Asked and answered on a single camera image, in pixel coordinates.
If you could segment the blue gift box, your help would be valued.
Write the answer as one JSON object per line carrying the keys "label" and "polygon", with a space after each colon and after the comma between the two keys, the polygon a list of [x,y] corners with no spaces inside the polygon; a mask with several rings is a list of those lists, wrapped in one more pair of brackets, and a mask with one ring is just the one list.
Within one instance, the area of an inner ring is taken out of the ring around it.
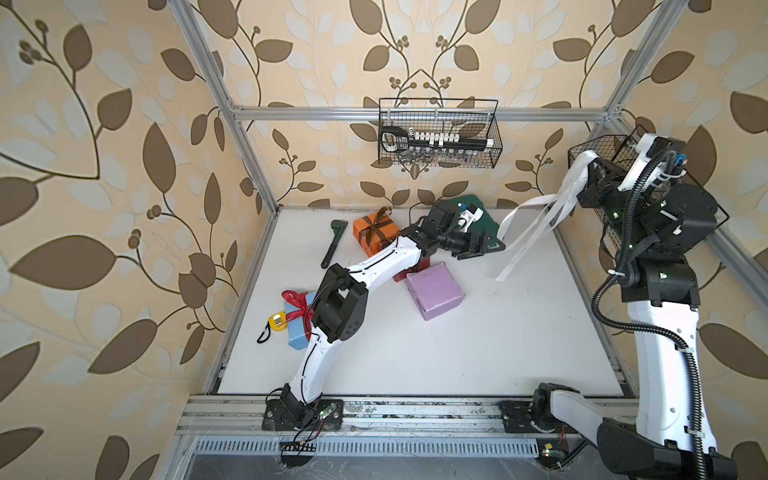
{"label": "blue gift box", "polygon": [[305,349],[311,337],[315,292],[285,290],[282,293],[289,345],[295,350]]}

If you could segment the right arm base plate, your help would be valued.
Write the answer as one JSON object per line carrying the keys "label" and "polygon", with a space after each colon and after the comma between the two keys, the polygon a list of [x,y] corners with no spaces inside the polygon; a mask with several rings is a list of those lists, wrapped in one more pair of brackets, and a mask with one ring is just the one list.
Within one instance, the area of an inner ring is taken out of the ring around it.
{"label": "right arm base plate", "polygon": [[503,400],[498,403],[504,431],[509,434],[577,434],[532,400]]}

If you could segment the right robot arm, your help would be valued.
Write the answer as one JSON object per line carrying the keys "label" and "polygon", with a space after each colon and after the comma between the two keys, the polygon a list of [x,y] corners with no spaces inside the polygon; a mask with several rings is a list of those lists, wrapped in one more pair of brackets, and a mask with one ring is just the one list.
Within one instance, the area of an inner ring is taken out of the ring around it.
{"label": "right robot arm", "polygon": [[697,353],[701,297],[686,255],[724,221],[687,173],[681,140],[604,135],[569,151],[576,199],[613,237],[614,265],[590,301],[603,326],[633,335],[639,405],[613,418],[574,388],[543,383],[529,409],[544,432],[570,427],[613,473],[643,479],[734,479],[709,425]]}

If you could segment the white ribbon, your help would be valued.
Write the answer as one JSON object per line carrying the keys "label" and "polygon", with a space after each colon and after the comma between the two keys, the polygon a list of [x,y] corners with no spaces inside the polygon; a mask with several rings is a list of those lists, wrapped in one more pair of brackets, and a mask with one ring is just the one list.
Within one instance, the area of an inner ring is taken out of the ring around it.
{"label": "white ribbon", "polygon": [[[505,251],[510,252],[511,257],[507,265],[496,276],[497,282],[505,281],[517,263],[539,238],[545,233],[551,232],[572,212],[577,204],[578,194],[586,187],[588,167],[597,158],[598,155],[594,150],[580,153],[569,167],[556,193],[539,195],[525,201],[501,221],[497,230],[497,239],[505,243]],[[534,207],[540,208],[535,219],[512,241],[505,240],[513,220],[524,210],[530,210]]]}

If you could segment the purple gift box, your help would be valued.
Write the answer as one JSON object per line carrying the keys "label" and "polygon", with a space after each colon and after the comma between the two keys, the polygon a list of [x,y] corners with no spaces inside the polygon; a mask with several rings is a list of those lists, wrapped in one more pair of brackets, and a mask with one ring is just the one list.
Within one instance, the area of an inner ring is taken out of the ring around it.
{"label": "purple gift box", "polygon": [[444,263],[410,274],[406,287],[425,321],[457,308],[465,293]]}

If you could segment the red ribbon bow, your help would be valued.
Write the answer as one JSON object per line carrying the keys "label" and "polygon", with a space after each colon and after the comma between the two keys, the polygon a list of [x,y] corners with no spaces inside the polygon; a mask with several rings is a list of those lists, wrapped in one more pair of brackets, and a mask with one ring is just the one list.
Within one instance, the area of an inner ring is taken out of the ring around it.
{"label": "red ribbon bow", "polygon": [[312,319],[314,315],[311,305],[315,294],[285,290],[282,292],[281,296],[285,304],[288,327],[293,327],[297,332],[300,332],[307,341],[309,341],[311,338]]}

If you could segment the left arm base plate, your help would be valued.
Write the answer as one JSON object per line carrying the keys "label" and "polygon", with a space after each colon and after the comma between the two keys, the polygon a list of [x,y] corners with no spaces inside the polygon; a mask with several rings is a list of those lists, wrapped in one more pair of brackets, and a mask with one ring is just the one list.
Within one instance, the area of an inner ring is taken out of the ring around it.
{"label": "left arm base plate", "polygon": [[323,431],[339,431],[344,406],[341,399],[319,399],[310,405],[294,402],[291,406],[286,406],[279,398],[270,399],[266,402],[261,428],[264,431],[298,432],[323,424]]}

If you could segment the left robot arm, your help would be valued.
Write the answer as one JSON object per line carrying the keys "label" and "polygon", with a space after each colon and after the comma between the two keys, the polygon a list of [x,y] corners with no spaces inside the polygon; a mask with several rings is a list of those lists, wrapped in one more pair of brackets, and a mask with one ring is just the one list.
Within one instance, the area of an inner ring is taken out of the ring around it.
{"label": "left robot arm", "polygon": [[296,374],[279,389],[279,405],[292,423],[304,427],[321,417],[317,407],[335,349],[362,326],[371,293],[439,250],[457,260],[501,252],[501,235],[480,201],[440,200],[366,260],[350,267],[328,266],[311,302],[304,294],[284,291],[284,300],[296,308],[286,319],[300,321],[308,341]]}

